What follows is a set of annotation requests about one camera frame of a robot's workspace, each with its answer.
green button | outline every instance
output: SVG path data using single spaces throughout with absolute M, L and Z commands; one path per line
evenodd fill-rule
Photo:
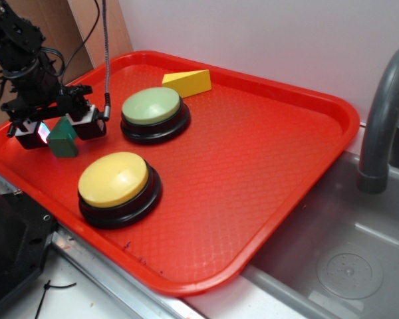
M 122 106 L 127 121 L 137 125 L 150 125 L 167 120 L 180 107 L 179 94 L 164 87 L 147 88 L 129 97 Z

white wall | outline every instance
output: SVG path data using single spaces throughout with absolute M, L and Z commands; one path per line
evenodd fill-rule
M 366 121 L 399 48 L 399 0 L 120 0 L 134 50 L 344 98 Z

green block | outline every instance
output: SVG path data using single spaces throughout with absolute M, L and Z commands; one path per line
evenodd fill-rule
M 47 144 L 57 158 L 73 158 L 78 154 L 74 143 L 76 137 L 77 133 L 68 118 L 63 116 L 47 136 Z

sink drain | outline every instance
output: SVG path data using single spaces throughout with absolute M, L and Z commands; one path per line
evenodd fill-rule
M 383 270 L 378 260 L 348 245 L 335 247 L 321 256 L 317 274 L 329 292 L 345 299 L 368 297 L 380 288 L 383 281 Z

tray rim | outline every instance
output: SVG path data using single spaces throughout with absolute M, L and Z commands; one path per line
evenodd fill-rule
M 315 164 L 314 170 L 312 170 L 312 172 L 308 174 L 306 178 L 306 180 L 308 181 L 306 187 L 305 185 L 302 185 L 305 182 L 300 183 L 295 188 L 295 191 L 290 194 L 289 198 L 284 200 L 283 204 L 275 212 L 276 214 L 280 213 L 282 215 L 285 215 L 283 218 L 280 219 L 278 225 L 272 225 L 272 230 L 269 232 L 269 225 L 267 225 L 267 223 L 264 224 L 262 228 L 260 228 L 260 230 L 256 232 L 256 234 L 244 246 L 239 254 L 236 255 L 232 261 L 230 261 L 227 267 L 225 267 L 222 271 L 215 273 L 213 276 L 210 276 L 203 280 L 199 280 L 197 282 L 173 282 L 170 280 L 166 280 L 161 276 L 158 276 L 155 271 L 150 271 L 148 267 L 139 267 L 138 260 L 135 259 L 132 255 L 126 254 L 110 241 L 104 241 L 102 235 L 97 233 L 93 227 L 81 223 L 70 212 L 68 212 L 68 209 L 66 207 L 64 207 L 60 203 L 57 203 L 56 201 L 47 198 L 47 196 L 40 190 L 36 189 L 34 185 L 31 185 L 29 182 L 19 177 L 16 172 L 7 169 L 7 167 L 0 162 L 0 175 L 2 175 L 5 179 L 7 179 L 9 182 L 16 185 L 17 187 L 19 187 L 20 185 L 24 185 L 24 187 L 22 187 L 22 190 L 28 193 L 46 209 L 49 209 L 49 207 L 53 207 L 54 211 L 51 211 L 51 213 L 55 215 L 55 217 L 66 228 L 76 233 L 83 240 L 85 240 L 95 249 L 103 253 L 125 271 L 134 275 L 146 286 L 155 291 L 169 294 L 172 296 L 189 296 L 193 294 L 203 293 L 215 286 L 218 286 L 223 282 L 229 281 L 232 278 L 235 278 L 243 270 L 251 257 L 271 236 L 271 233 L 279 226 L 279 224 L 283 222 L 283 219 L 289 214 L 292 208 L 294 208 L 298 201 L 318 181 L 318 179 L 324 174 L 324 172 L 343 152 L 345 147 L 347 147 L 348 143 L 353 139 L 353 137 L 355 137 L 359 129 L 360 120 L 357 111 L 348 102 L 335 96 L 309 90 L 306 88 L 300 88 L 298 86 L 293 86 L 290 84 L 284 84 L 273 80 L 243 74 L 232 70 L 227 70 L 217 66 L 211 66 L 185 58 L 168 55 L 165 53 L 158 53 L 156 51 L 136 51 L 133 53 L 120 55 L 112 59 L 111 63 L 113 67 L 126 67 L 135 64 L 152 65 L 150 63 L 151 60 L 160 60 L 162 62 L 165 61 L 169 64 L 166 65 L 166 69 L 171 70 L 172 72 L 208 69 L 210 71 L 212 83 L 232 87 L 250 93 L 254 91 L 254 94 L 265 96 L 268 98 L 270 98 L 269 94 L 272 93 L 272 98 L 274 100 L 286 102 L 289 104 L 293 104 L 293 100 L 295 101 L 295 98 L 297 98 L 297 102 L 300 100 L 303 105 L 298 105 L 298 103 L 293 105 L 307 108 L 312 111 L 317 111 L 321 114 L 326 114 L 327 116 L 334 118 L 339 123 L 342 129 L 342 136 L 338 140 L 338 142 L 332 147 L 331 151 L 323 156 L 320 162 Z M 104 73 L 105 66 L 102 65 L 76 79 L 74 82 L 72 82 L 72 84 L 85 82 L 87 78 L 91 78 L 93 76 L 102 76 L 102 74 L 104 75 Z M 280 97 L 287 92 L 290 92 L 290 94 L 294 94 L 295 98 L 290 98 L 288 100 L 280 99 Z M 317 110 L 316 107 L 316 105 L 321 105 L 321 103 L 326 105 L 332 104 L 334 108 L 325 108 L 324 111 L 326 112 L 321 112 L 322 110 Z M 6 130 L 8 126 L 9 123 L 2 124 L 0 126 L 0 134 L 5 135 L 4 130 Z M 292 202 L 293 196 L 298 198 L 298 201 L 294 204 Z

